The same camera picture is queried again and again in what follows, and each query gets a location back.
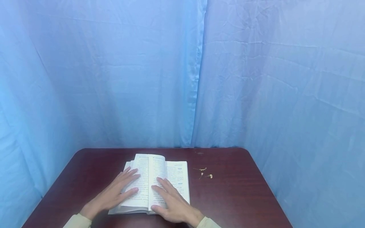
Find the wrist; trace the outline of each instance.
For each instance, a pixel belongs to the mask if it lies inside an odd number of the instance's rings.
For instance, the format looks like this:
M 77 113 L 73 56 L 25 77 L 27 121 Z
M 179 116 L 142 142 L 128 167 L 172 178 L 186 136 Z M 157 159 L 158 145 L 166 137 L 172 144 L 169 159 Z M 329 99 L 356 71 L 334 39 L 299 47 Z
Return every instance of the wrist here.
M 189 213 L 186 215 L 185 222 L 193 228 L 197 228 L 204 217 L 205 216 L 198 209 L 191 207 Z
M 82 208 L 80 215 L 92 221 L 100 211 L 102 211 L 101 208 L 91 201 Z

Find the finger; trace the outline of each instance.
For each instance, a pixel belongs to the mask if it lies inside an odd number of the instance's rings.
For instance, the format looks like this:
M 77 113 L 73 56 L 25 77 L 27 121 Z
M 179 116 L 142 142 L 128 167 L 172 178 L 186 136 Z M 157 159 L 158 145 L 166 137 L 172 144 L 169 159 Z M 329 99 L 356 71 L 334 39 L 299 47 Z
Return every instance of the finger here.
M 126 175 L 127 172 L 129 172 L 129 170 L 131 170 L 131 167 L 129 166 L 128 168 L 126 168 L 123 172 L 122 172 L 122 176 Z
M 171 187 L 166 183 L 165 180 L 157 177 L 157 181 L 162 185 L 162 187 L 166 190 L 166 192 L 170 193 L 171 192 Z
M 173 185 L 172 185 L 172 183 L 168 180 L 168 179 L 164 179 L 164 181 L 166 182 L 166 184 L 168 185 L 168 186 L 170 186 L 171 188 L 175 188 Z
M 133 176 L 130 176 L 126 179 L 123 179 L 120 184 L 122 186 L 122 188 L 124 188 L 126 185 L 128 185 L 129 183 L 131 183 L 132 181 L 135 181 L 136 179 L 138 179 L 141 175 L 140 174 L 136 174 Z
M 128 177 L 130 177 L 130 176 L 134 175 L 137 171 L 138 171 L 138 169 L 133 169 L 133 170 L 131 170 L 131 171 L 127 172 L 125 175 L 123 175 L 123 178 L 124 178 L 124 179 L 125 179 L 125 178 L 128 178 Z
M 114 180 L 116 180 L 116 179 L 118 179 L 118 178 L 120 178 L 120 177 L 122 177 L 122 176 L 124 176 L 129 170 L 131 169 L 131 167 L 128 167 L 128 168 L 126 168 L 123 172 L 120 172 L 119 174 L 118 174 L 118 176 L 116 176 L 116 178 L 114 178 Z
M 152 205 L 151 209 L 156 212 L 156 214 L 161 215 L 164 219 L 167 217 L 168 214 L 168 210 L 165 208 L 162 208 L 160 206 L 157 205 Z
M 118 203 L 120 204 L 121 202 L 123 202 L 124 200 L 130 198 L 131 196 L 135 195 L 138 192 L 138 188 L 132 188 L 122 194 L 119 195 L 118 197 Z
M 164 201 L 166 202 L 167 200 L 167 197 L 168 197 L 168 193 L 160 188 L 159 186 L 157 185 L 152 185 L 152 189 L 155 190 L 158 194 L 160 194 L 160 196 L 164 199 Z

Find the beige sleeve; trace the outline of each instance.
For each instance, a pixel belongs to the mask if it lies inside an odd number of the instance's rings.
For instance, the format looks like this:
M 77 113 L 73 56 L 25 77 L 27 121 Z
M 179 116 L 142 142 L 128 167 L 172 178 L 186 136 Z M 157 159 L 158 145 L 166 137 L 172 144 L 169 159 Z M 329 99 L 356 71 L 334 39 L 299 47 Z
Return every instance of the beige sleeve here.
M 73 215 L 70 220 L 66 223 L 64 228 L 90 228 L 91 220 L 84 216 L 77 214 Z
M 213 220 L 204 217 L 203 220 L 199 223 L 197 228 L 221 228 L 218 226 Z

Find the blue curtain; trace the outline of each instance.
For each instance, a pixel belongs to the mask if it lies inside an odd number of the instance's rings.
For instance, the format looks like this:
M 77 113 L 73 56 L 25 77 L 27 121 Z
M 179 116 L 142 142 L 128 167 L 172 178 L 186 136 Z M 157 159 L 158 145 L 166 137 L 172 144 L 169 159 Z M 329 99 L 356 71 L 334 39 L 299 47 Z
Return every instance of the blue curtain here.
M 188 147 L 206 0 L 0 1 L 0 227 L 84 147 Z
M 365 225 L 364 9 L 208 2 L 193 146 L 248 149 L 295 228 Z
M 241 146 L 294 227 L 362 227 L 364 8 L 0 1 L 0 224 L 84 147 Z

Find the tabletop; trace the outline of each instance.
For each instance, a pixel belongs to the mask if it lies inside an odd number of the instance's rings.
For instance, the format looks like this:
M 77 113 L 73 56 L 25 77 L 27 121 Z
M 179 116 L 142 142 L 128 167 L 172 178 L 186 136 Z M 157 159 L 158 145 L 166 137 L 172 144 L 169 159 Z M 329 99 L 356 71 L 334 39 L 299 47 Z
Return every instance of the tabletop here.
M 101 192 L 135 154 L 187 161 L 190 203 L 222 228 L 292 227 L 252 157 L 242 148 L 82 149 L 35 208 L 23 228 L 62 228 Z M 212 174 L 213 178 L 202 177 Z M 92 227 L 187 228 L 158 215 L 100 213 Z

